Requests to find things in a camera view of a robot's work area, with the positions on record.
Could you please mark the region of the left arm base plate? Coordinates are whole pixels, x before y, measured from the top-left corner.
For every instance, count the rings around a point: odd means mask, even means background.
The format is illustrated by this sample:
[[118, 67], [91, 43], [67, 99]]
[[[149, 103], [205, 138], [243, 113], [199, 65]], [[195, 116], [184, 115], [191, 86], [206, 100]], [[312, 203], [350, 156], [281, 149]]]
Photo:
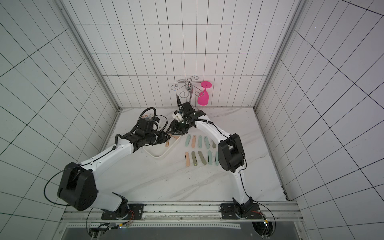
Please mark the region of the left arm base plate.
[[144, 204], [123, 204], [115, 212], [103, 210], [102, 220], [141, 220], [144, 212]]

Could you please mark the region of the mint folding fruit knife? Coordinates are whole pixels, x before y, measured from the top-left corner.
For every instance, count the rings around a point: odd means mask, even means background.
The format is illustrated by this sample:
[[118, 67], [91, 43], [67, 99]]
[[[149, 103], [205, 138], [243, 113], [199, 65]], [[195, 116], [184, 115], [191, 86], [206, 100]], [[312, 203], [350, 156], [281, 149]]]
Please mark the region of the mint folding fruit knife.
[[205, 143], [206, 148], [210, 149], [211, 144], [210, 144], [209, 138], [207, 136], [204, 136], [204, 143]]
[[191, 142], [192, 136], [191, 134], [188, 134], [185, 141], [185, 146], [188, 147]]
[[203, 137], [199, 136], [198, 137], [198, 148], [201, 149], [203, 146]]

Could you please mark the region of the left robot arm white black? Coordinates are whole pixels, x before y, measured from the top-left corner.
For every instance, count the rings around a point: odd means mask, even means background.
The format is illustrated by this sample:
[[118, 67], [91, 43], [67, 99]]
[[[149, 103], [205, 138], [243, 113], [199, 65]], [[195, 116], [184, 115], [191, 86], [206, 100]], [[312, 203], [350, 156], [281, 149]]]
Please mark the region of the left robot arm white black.
[[109, 212], [125, 212], [126, 198], [102, 190], [101, 177], [112, 166], [140, 148], [163, 144], [169, 140], [170, 135], [159, 124], [157, 110], [154, 107], [147, 108], [129, 132], [115, 135], [112, 146], [79, 164], [67, 164], [58, 173], [61, 180], [57, 196], [64, 201], [64, 206], [71, 206], [78, 211], [96, 208]]

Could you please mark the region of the mint knife bottom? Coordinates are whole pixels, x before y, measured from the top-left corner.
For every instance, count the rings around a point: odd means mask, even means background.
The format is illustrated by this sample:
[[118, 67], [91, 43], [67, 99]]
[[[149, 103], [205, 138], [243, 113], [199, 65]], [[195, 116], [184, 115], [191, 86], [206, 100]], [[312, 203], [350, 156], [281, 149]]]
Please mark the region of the mint knife bottom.
[[218, 153], [218, 151], [216, 151], [216, 154], [215, 154], [215, 165], [216, 166], [219, 165], [219, 153]]

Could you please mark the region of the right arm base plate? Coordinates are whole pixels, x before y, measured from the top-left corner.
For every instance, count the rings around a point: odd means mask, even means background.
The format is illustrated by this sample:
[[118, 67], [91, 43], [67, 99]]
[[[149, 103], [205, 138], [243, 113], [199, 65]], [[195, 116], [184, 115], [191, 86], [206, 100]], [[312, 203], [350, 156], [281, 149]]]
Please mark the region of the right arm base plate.
[[237, 207], [235, 204], [221, 204], [219, 207], [223, 220], [261, 220], [258, 204], [252, 204], [251, 207]]

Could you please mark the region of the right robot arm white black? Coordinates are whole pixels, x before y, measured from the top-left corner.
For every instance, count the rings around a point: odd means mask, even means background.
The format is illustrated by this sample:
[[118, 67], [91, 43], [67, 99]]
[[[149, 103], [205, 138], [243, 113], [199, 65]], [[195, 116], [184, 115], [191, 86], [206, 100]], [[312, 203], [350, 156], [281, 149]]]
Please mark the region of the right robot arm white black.
[[229, 134], [217, 127], [214, 122], [201, 110], [196, 111], [190, 102], [182, 103], [177, 97], [178, 110], [173, 113], [174, 120], [166, 133], [174, 136], [186, 135], [190, 128], [196, 128], [217, 144], [217, 158], [225, 171], [232, 172], [237, 185], [241, 188], [239, 196], [233, 197], [235, 214], [239, 219], [245, 219], [254, 204], [251, 197], [246, 199], [242, 166], [246, 163], [246, 155], [241, 138], [238, 134]]

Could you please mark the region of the peach folding fruit knife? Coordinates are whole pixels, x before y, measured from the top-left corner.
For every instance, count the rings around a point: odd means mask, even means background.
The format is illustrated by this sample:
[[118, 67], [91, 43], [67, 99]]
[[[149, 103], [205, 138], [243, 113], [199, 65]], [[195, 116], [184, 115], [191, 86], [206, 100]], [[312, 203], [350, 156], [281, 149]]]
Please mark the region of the peach folding fruit knife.
[[192, 147], [192, 148], [195, 148], [195, 147], [196, 147], [196, 141], [197, 141], [197, 136], [196, 136], [196, 135], [193, 135], [192, 143], [191, 143], [191, 147]]
[[186, 167], [191, 165], [189, 152], [185, 152]]

